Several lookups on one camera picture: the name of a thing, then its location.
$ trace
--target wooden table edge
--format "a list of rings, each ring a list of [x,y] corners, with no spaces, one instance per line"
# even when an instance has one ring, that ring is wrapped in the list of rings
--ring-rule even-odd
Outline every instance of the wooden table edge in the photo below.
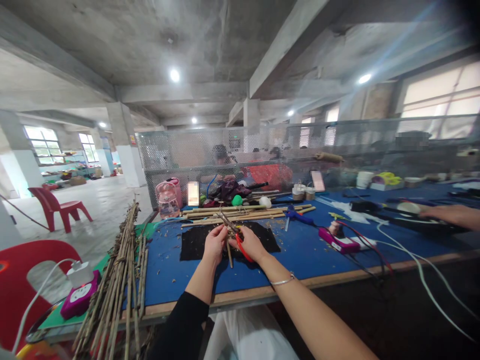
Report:
[[[443,255],[437,255],[427,257],[429,261],[436,265],[447,264],[455,261],[471,260],[480,257],[480,249],[474,249],[469,251],[454,252]],[[426,261],[420,260],[420,263],[425,266]],[[407,271],[417,267],[417,263],[414,260],[400,261],[391,264],[392,268],[397,271]],[[380,274],[382,271],[381,266],[374,266],[368,268],[374,274]],[[301,280],[309,289],[322,288],[326,286],[347,283],[351,281],[357,281],[368,278],[370,275],[365,271],[359,269],[354,271],[341,272],[330,275],[322,275],[316,277],[310,277]],[[227,305],[238,304],[242,302],[259,300],[269,297],[275,297],[276,293],[272,286],[254,287],[251,289],[230,291],[219,293],[214,296],[214,300],[210,305],[210,308],[220,308]],[[147,306],[145,308],[145,315],[142,320],[154,319],[159,317],[168,316],[175,305],[176,301],[165,302],[157,305]]]

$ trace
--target red scissors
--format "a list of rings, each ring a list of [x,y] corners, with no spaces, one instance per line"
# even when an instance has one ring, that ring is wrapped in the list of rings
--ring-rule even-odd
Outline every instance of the red scissors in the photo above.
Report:
[[[231,222],[226,216],[225,214],[222,212],[222,209],[220,209],[219,211],[219,216],[220,218],[223,220],[223,222],[228,226],[230,227],[230,229],[232,229],[232,231],[235,233],[235,239],[236,239],[236,243],[238,244],[238,248],[240,249],[241,253],[243,254],[243,256],[245,257],[245,259],[247,259],[247,261],[249,261],[250,263],[253,263],[254,261],[252,260],[252,258],[245,252],[243,246],[242,246],[242,243],[244,242],[244,240],[240,237],[240,230],[238,227],[236,227],[233,222]]]

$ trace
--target concrete floor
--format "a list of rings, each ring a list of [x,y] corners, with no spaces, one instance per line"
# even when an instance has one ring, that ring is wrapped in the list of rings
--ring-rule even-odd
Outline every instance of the concrete floor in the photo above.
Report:
[[[93,218],[93,222],[89,222],[79,211],[80,221],[75,221],[70,217],[71,233],[67,234],[60,213],[56,212],[56,230],[49,232],[23,216],[6,201],[3,203],[10,215],[15,217],[17,228],[26,242],[42,239],[65,241],[75,248],[82,261],[90,262],[92,267],[97,265],[112,247],[119,232],[119,225],[125,219],[127,209],[132,204],[134,196],[136,196],[141,210],[138,213],[137,224],[142,223],[152,212],[148,188],[146,186],[126,188],[122,175],[88,180],[84,185],[54,191],[54,195],[60,203],[81,200]],[[39,223],[47,224],[42,206],[35,197],[12,199],[10,202]],[[30,271],[28,281],[35,289],[40,288],[54,264],[53,261],[46,261]],[[51,303],[67,296],[71,288],[60,270],[53,273],[48,284],[42,292],[42,296]]]

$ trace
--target metal mesh partition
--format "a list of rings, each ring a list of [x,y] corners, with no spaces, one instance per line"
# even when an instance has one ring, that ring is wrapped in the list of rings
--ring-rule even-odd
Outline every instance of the metal mesh partition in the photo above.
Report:
[[[311,181],[312,170],[325,172],[330,188],[349,185],[349,173],[358,169],[400,176],[471,170],[476,163],[459,163],[456,155],[478,142],[479,129],[476,115],[436,116],[152,131],[137,134],[137,141],[156,208],[155,187],[168,178],[180,180],[185,202],[189,181],[200,182],[200,193],[206,194],[215,175],[211,189],[230,175],[248,184],[267,179],[271,189],[287,190]],[[316,161],[319,152],[341,155],[345,162]]]

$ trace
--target plastic chair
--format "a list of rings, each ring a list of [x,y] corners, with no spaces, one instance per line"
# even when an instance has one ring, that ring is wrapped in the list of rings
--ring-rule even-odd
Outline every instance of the plastic chair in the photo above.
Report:
[[[43,212],[45,213],[46,223],[48,224],[48,229],[50,232],[55,231],[55,218],[54,212],[60,212],[61,220],[63,221],[63,226],[65,227],[65,232],[71,233],[72,227],[70,226],[69,214],[73,217],[75,221],[80,220],[79,209],[83,211],[85,216],[91,222],[89,212],[85,208],[85,205],[81,201],[69,201],[64,202],[63,204],[59,203],[55,195],[50,191],[45,190],[41,187],[29,187],[28,190],[40,201]]]
[[[44,261],[58,263],[67,258],[80,260],[71,245],[59,240],[37,240],[0,251],[0,345],[4,349],[11,351],[14,347],[22,316],[37,293],[27,280],[29,271]],[[58,267],[66,274],[71,264],[65,261]],[[51,307],[42,296],[38,297],[26,318],[19,349],[29,329]]]

